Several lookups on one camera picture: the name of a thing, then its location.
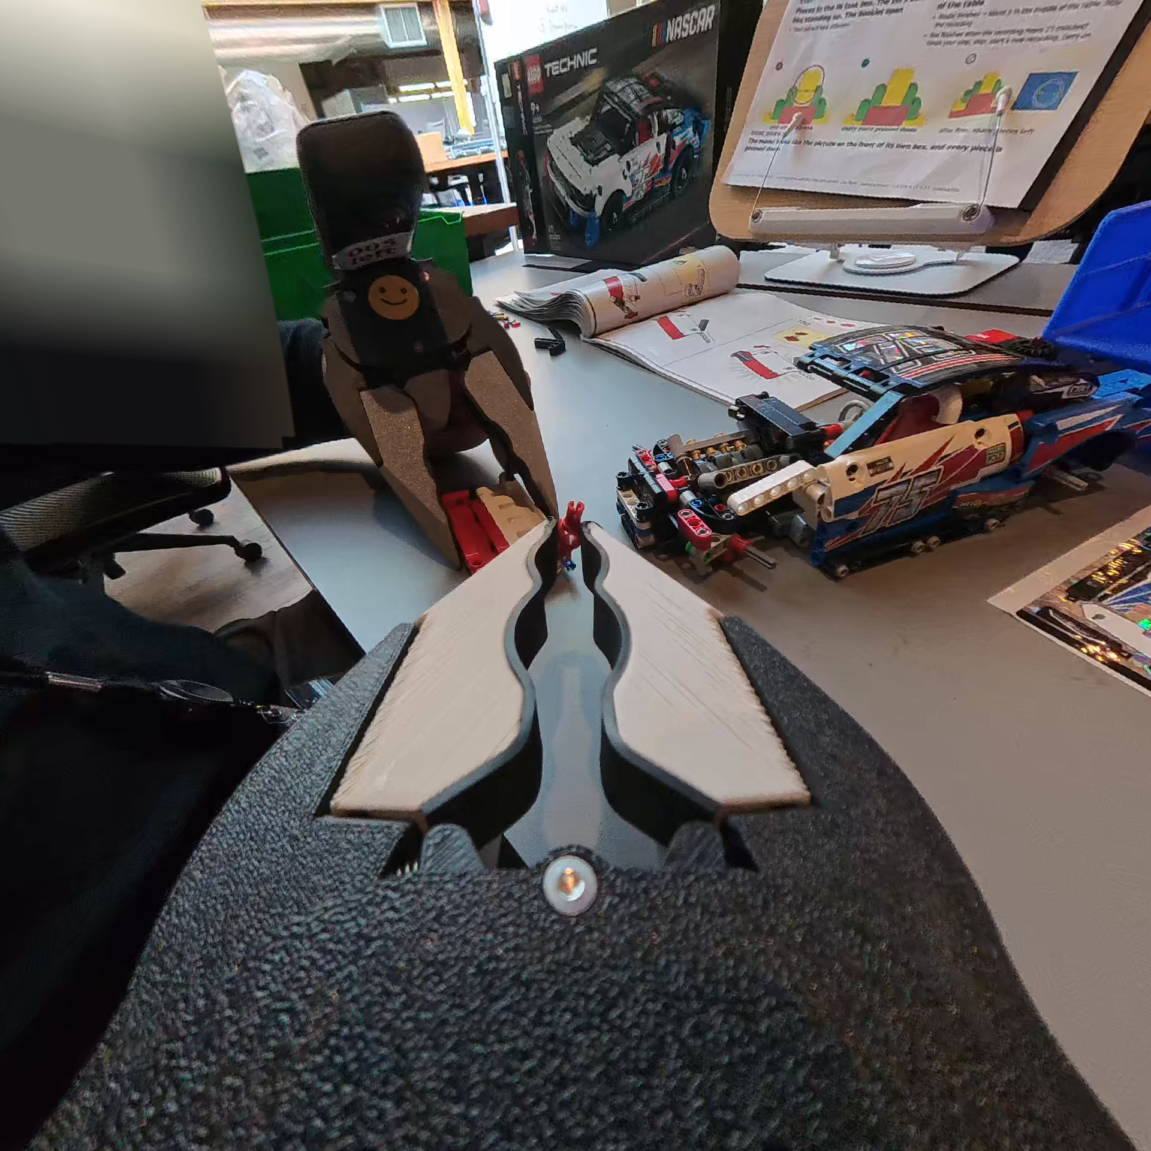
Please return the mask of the grey desk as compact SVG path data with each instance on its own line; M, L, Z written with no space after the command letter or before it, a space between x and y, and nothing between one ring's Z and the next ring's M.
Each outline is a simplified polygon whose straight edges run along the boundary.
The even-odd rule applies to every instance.
M727 407L538 326L512 335L536 396L561 498L623 538L614 475L635 444L730 427ZM357 441L235 468L243 493L366 650L458 582ZM965 859L1041 1014L1083 1078L1149 1148L1149 694L990 602L1008 585L1142 511L1149 476L1123 465L1073 498L1056 486L991 534L828 581L790 549L677 581L753 624L850 712L927 798ZM509 837L536 863L568 844L620 863L656 844L599 783L609 664L577 570L550 597L532 672L546 741L542 793Z

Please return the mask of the pile of brick pieces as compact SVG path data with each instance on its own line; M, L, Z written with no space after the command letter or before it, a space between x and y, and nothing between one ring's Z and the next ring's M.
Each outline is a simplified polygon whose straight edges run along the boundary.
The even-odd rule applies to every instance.
M514 341L524 346L528 345L527 341L531 341L536 350L550 356L564 354L568 349L566 338L557 327L523 320L517 313L502 311L499 307L490 307L488 312Z

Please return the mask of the blue plastic bin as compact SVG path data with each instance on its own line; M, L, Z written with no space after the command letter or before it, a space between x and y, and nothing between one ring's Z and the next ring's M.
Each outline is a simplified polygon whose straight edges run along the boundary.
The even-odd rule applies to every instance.
M1150 202L1098 226L1043 337L1064 350L1150 372Z

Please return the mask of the clear plastic bag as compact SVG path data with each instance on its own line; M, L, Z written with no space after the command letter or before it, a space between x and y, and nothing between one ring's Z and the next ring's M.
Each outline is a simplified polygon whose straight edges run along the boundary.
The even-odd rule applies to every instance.
M247 67L221 67L221 79L246 172L298 168L298 134L309 120L281 80Z

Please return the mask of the black office chair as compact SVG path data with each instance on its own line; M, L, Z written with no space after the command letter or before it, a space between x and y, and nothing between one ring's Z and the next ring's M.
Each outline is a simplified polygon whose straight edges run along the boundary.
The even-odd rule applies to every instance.
M91 585L124 576L122 553L227 548L258 564L260 542L212 533L232 490L224 468L109 471L3 509L3 535L36 571Z

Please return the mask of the shiny sticker sheet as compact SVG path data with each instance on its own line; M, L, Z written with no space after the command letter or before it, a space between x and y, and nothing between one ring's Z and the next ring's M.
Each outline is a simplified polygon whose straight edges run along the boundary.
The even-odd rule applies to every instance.
M988 604L1150 692L1150 507L1006 586Z

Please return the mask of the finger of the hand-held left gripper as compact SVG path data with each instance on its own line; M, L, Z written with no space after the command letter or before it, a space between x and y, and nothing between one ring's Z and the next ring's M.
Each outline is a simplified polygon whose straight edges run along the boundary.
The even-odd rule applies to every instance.
M453 378L453 450L490 442L502 468L521 478L538 508L560 518L557 489L524 360L483 304L454 304L466 365Z
M344 426L449 564L464 568L428 452L449 427L461 374L436 368L402 386L371 382L366 368L354 361L338 296L327 297L323 317L324 382Z

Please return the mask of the green plastic bin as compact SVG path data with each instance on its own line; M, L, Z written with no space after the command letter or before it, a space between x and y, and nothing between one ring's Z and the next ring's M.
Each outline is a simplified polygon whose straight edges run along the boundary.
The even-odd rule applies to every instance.
M251 171L247 172L247 180L262 241L314 233L313 215L299 167Z
M334 275L314 230L262 237L262 248L277 319L320 319ZM473 294L462 208L423 208L412 256L453 274L460 287Z

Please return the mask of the wooden document stand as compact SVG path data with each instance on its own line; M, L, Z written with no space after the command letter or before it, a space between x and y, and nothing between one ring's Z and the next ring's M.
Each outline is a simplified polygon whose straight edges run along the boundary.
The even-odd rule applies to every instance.
M993 206L982 198L971 204L913 202L730 186L725 169L787 5L767 2L760 16L710 196L712 220L727 238L795 241L834 254L876 241L935 249L1016 248L1057 235L1090 212L1149 126L1149 2L1142 2L1094 95L1075 116L1021 206Z

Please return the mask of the black toy set box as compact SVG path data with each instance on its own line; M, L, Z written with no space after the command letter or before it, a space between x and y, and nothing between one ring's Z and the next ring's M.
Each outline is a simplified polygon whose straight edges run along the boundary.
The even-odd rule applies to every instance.
M639 268L712 233L724 2L653 2L494 65L525 253Z

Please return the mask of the printed instruction sheet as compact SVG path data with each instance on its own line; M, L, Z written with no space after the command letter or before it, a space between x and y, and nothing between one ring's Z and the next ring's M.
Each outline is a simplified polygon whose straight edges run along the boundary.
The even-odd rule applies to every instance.
M1141 6L788 2L724 182L1021 206Z

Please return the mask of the open instruction booklet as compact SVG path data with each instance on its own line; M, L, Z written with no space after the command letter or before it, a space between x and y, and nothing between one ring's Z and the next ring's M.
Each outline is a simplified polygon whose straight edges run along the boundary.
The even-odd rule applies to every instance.
M584 341L727 405L769 393L805 411L842 394L842 385L797 360L816 342L869 323L743 290L739 279L739 257L714 245L638 270L606 268L517 291L498 304L546 324L572 323Z

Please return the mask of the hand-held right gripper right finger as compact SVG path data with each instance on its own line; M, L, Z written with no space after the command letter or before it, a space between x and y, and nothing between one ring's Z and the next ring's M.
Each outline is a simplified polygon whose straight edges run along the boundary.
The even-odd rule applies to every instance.
M597 522L582 568L609 661L599 772L612 809L669 846L684 824L812 805L723 613Z

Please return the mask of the toy brick race car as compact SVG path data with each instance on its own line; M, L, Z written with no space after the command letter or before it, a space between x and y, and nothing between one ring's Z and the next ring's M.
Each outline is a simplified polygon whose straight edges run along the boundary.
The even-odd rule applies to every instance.
M1038 482L1090 487L1149 444L1149 345L886 324L817 339L797 365L847 394L838 420L746 393L731 433L634 448L616 509L635 548L708 572L788 537L843 579L995 530Z

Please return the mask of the red and white brick panel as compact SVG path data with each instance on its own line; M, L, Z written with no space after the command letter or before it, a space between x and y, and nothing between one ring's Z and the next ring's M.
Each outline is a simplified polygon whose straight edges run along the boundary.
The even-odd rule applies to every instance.
M440 502L469 572L481 570L547 518L516 478L443 493Z

